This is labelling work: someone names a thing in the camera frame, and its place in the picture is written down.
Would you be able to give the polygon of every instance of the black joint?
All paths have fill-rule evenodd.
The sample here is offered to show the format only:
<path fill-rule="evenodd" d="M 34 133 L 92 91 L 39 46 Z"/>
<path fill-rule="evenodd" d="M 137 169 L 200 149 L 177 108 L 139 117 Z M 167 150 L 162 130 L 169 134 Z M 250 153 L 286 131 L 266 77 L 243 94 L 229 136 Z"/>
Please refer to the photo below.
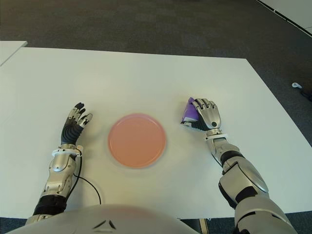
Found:
<path fill-rule="evenodd" d="M 235 197 L 235 200 L 237 201 L 237 203 L 239 203 L 240 201 L 244 200 L 245 198 L 248 198 L 251 196 L 256 196 L 257 194 L 258 193 L 254 189 L 253 186 L 248 186 L 237 194 L 237 196 Z"/>
<path fill-rule="evenodd" d="M 225 190 L 223 189 L 222 185 L 219 182 L 219 189 L 220 192 L 222 193 L 222 195 L 224 196 L 224 198 L 228 201 L 229 205 L 235 209 L 236 208 L 236 203 L 229 197 L 229 195 L 225 192 Z"/>
<path fill-rule="evenodd" d="M 234 151 L 234 150 L 230 150 L 230 151 L 227 151 L 225 153 L 223 153 L 221 155 L 221 158 L 220 158 L 220 161 L 221 161 L 221 165 L 223 166 L 223 164 L 229 160 L 230 158 L 232 157 L 243 157 L 245 158 L 240 152 L 238 151 Z"/>
<path fill-rule="evenodd" d="M 57 215 L 66 209 L 66 198 L 59 195 L 46 195 L 39 199 L 33 215 Z"/>

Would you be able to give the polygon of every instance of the white wall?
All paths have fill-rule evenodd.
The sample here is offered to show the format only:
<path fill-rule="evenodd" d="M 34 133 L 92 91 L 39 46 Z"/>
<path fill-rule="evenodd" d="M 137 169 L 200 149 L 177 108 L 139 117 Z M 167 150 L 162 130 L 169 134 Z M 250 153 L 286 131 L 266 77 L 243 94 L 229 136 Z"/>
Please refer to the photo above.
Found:
<path fill-rule="evenodd" d="M 312 0 L 261 0 L 303 28 L 312 27 Z"/>

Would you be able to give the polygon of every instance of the white table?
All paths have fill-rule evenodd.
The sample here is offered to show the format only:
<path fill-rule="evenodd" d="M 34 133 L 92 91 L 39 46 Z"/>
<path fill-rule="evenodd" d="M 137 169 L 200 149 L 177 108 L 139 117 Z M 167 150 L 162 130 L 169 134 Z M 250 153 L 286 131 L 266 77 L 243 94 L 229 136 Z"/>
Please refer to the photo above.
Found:
<path fill-rule="evenodd" d="M 218 105 L 228 140 L 285 212 L 312 210 L 312 148 L 245 59 L 21 48 L 0 68 L 0 81 L 0 216 L 32 214 L 65 118 L 80 101 L 94 114 L 78 142 L 85 149 L 82 176 L 104 203 L 178 218 L 233 216 L 203 134 L 179 125 L 190 96 Z M 118 119 L 138 112 L 163 125 L 167 147 L 154 165 L 135 170 L 112 158 L 107 136 Z M 68 210 L 97 202 L 80 181 Z"/>
<path fill-rule="evenodd" d="M 27 45 L 26 41 L 0 41 L 0 66 L 2 66 L 17 50 Z"/>

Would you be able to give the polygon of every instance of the pink dish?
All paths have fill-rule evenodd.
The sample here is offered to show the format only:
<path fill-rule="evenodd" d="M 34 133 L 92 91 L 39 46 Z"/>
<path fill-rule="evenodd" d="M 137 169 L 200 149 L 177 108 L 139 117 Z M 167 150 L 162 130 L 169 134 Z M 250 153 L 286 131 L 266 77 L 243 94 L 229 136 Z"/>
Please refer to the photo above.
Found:
<path fill-rule="evenodd" d="M 154 163 L 166 146 L 160 123 L 145 114 L 132 114 L 116 122 L 108 135 L 113 157 L 121 164 L 142 168 Z"/>

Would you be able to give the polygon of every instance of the purple cloth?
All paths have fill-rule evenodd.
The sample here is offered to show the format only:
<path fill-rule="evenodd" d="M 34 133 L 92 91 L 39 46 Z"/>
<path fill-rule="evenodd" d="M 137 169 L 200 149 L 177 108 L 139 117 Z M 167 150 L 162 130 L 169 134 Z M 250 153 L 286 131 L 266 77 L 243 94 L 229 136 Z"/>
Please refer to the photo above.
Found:
<path fill-rule="evenodd" d="M 193 106 L 192 102 L 194 99 L 192 97 L 187 101 L 185 111 L 182 117 L 182 122 L 195 122 L 198 121 L 198 113 L 196 108 Z"/>

